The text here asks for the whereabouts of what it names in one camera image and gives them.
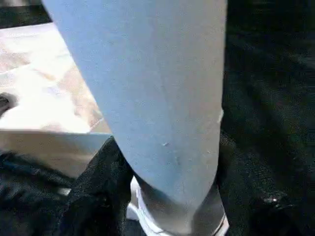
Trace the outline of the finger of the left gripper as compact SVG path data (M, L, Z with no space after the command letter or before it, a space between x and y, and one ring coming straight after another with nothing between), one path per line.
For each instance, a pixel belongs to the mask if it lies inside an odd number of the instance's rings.
M0 94L0 115L14 108L17 104L17 97L13 94L3 92Z
M58 170L44 166L31 156L15 152L2 152L0 154L0 170L17 174L29 180L38 180L40 183L55 187L58 192L67 195L74 179Z

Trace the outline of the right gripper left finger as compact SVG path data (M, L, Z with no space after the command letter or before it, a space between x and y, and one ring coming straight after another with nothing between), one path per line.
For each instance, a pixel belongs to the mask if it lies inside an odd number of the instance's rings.
M128 220L133 170L114 137L106 140L57 208L51 236L142 236Z

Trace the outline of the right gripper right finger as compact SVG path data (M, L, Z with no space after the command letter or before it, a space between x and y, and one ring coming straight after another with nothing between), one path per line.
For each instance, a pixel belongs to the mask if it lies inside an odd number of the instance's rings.
M313 236L314 192L282 181L252 149L220 134L217 184L229 236Z

